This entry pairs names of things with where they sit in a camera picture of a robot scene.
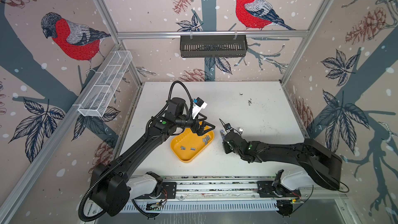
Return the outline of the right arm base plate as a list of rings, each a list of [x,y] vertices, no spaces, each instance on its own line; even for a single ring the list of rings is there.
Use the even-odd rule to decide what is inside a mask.
[[[289,190],[282,184],[273,185],[273,181],[257,181],[260,198],[300,198],[301,192],[297,190]]]

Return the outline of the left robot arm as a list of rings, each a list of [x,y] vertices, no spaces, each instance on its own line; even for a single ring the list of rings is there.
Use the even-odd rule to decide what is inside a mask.
[[[143,136],[109,164],[99,163],[94,168],[90,187],[78,208],[78,217],[82,222],[92,222],[104,214],[117,215],[134,199],[131,196],[133,192],[138,197],[158,196],[163,179],[153,172],[138,177],[132,186],[128,186],[128,181],[139,165],[169,137],[177,136],[177,129],[190,129],[197,136],[203,136],[215,129],[213,124],[206,121],[205,115],[193,110],[195,106],[205,106],[202,99],[189,97],[186,102],[182,98],[172,97],[177,84],[184,90],[187,89],[181,81],[171,84],[166,104],[146,123]]]

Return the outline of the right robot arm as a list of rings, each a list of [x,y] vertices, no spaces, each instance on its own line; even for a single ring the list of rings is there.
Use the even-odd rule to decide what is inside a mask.
[[[247,141],[235,129],[221,130],[223,149],[226,154],[234,153],[247,163],[280,162],[299,166],[296,172],[279,170],[274,188],[281,184],[293,191],[309,185],[348,193],[341,190],[342,159],[312,139],[297,144],[268,144]]]

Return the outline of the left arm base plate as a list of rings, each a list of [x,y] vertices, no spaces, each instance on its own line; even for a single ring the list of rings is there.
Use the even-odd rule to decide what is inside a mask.
[[[154,192],[147,195],[149,199],[175,199],[177,192],[176,182],[165,182],[161,186],[156,186]]]

